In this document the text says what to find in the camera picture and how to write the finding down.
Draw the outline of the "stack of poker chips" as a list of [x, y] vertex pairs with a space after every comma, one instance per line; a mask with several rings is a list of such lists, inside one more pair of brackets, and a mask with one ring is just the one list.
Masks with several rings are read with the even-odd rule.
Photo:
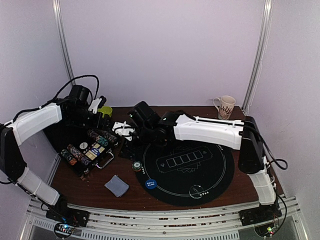
[[140, 161], [134, 161], [133, 164], [132, 164], [132, 169], [135, 172], [141, 171], [142, 170], [142, 163]]

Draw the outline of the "blue small blind button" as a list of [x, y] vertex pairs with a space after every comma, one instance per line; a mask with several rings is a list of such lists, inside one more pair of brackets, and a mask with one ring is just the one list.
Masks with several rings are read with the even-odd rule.
[[155, 189], [157, 187], [157, 181], [154, 180], [154, 179], [148, 179], [148, 180], [145, 181], [145, 187], [148, 190]]

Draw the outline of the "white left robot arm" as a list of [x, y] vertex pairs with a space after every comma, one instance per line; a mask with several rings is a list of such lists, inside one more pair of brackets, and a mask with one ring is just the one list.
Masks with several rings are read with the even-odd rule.
[[99, 110], [104, 101], [98, 98], [91, 105], [69, 98], [53, 100], [46, 106], [24, 110], [23, 114], [0, 126], [0, 170], [7, 177], [6, 184], [22, 187], [32, 196], [53, 206], [52, 213], [61, 222], [72, 218], [72, 211], [59, 202], [61, 194], [45, 183], [28, 167], [21, 146], [44, 129], [66, 122], [83, 129], [104, 130], [110, 116]]

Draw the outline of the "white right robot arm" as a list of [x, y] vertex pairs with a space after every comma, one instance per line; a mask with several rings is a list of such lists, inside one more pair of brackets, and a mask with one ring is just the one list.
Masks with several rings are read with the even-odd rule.
[[275, 212], [276, 185], [268, 172], [260, 133], [253, 118], [219, 120], [183, 111], [163, 116], [133, 110], [131, 124], [113, 131], [126, 139], [142, 186], [157, 199], [176, 206], [198, 206], [224, 193], [235, 169], [247, 174], [261, 206], [259, 220]]

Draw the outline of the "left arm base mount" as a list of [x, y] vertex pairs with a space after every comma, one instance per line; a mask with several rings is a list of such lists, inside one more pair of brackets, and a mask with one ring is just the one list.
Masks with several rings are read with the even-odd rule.
[[67, 208], [65, 214], [47, 210], [46, 218], [56, 221], [53, 227], [54, 234], [60, 239], [69, 238], [77, 228], [86, 227], [90, 213], [85, 210]]

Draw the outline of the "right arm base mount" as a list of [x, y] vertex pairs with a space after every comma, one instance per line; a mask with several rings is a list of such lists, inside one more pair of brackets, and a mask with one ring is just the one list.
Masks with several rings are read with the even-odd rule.
[[239, 212], [242, 226], [253, 225], [255, 233], [263, 238], [272, 237], [276, 233], [281, 216], [282, 211], [275, 205], [260, 205]]

